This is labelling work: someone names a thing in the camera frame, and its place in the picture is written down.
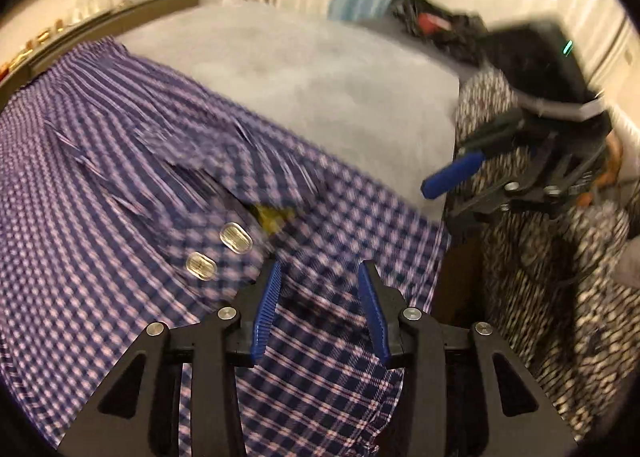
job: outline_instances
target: plaid shirt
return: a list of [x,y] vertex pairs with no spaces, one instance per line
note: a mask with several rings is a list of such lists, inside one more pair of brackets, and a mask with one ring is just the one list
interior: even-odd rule
[[[247,204],[296,217],[267,235]],[[222,243],[229,222],[251,251]],[[0,239],[1,377],[53,444],[148,323],[198,322],[274,253],[267,352],[236,378],[248,454],[278,456],[375,454],[402,372],[372,354],[358,262],[427,310],[449,242],[388,188],[112,39],[63,56],[2,113]],[[185,270],[195,251],[213,280]],[[185,455],[189,383],[187,369]]]

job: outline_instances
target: metal screw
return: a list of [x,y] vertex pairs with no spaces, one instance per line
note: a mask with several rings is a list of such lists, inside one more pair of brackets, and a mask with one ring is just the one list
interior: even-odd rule
[[504,185],[504,190],[508,192],[516,192],[520,189],[520,183],[518,182],[508,182]]
[[419,320],[422,317],[422,311],[420,311],[420,309],[416,309],[415,307],[407,307],[404,311],[402,311],[402,316],[404,316],[408,320]]
[[545,195],[549,197],[558,197],[562,192],[558,186],[545,186]]
[[218,318],[221,320],[232,320],[236,317],[236,310],[233,307],[223,307],[218,311]]
[[158,336],[162,331],[164,331],[164,325],[160,322],[149,323],[149,325],[146,326],[146,333],[149,336]]
[[488,336],[494,332],[494,328],[487,322],[478,322],[476,323],[476,332],[482,334],[482,336]]

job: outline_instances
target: patterned fabric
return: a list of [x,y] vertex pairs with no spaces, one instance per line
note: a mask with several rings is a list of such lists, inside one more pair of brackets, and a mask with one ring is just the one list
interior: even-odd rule
[[[375,455],[401,371],[372,353],[356,269],[428,310],[444,251],[387,188],[111,39],[84,44],[0,116],[0,374],[57,444],[148,323],[196,323],[282,263],[266,355],[238,370],[249,455]],[[250,204],[291,208],[267,236]],[[234,222],[249,253],[226,247]],[[200,252],[213,280],[185,270]],[[184,373],[180,451],[189,450]]]
[[[461,90],[456,141],[515,103],[502,73],[484,68]],[[523,172],[528,162],[520,148],[485,163],[450,203]],[[572,208],[557,220],[505,214],[481,233],[487,319],[577,439],[606,411],[638,360],[640,292],[611,280],[629,231],[628,210],[604,201]]]

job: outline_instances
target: gray table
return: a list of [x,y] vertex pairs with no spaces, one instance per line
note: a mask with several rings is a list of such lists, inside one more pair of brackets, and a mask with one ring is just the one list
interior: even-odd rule
[[364,25],[369,29],[261,4],[210,5],[120,40],[316,143],[440,220],[444,200],[426,201],[420,182],[452,157],[457,67],[416,50],[423,45],[403,37],[392,20]]

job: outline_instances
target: clear button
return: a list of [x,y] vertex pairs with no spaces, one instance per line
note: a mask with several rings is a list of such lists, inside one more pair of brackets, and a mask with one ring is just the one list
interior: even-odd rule
[[199,278],[200,280],[211,280],[218,272],[216,262],[197,251],[194,251],[189,255],[184,267],[194,277]]
[[254,247],[254,241],[252,241],[249,234],[242,229],[240,224],[235,222],[225,224],[225,227],[220,231],[220,240],[238,255],[244,255]]

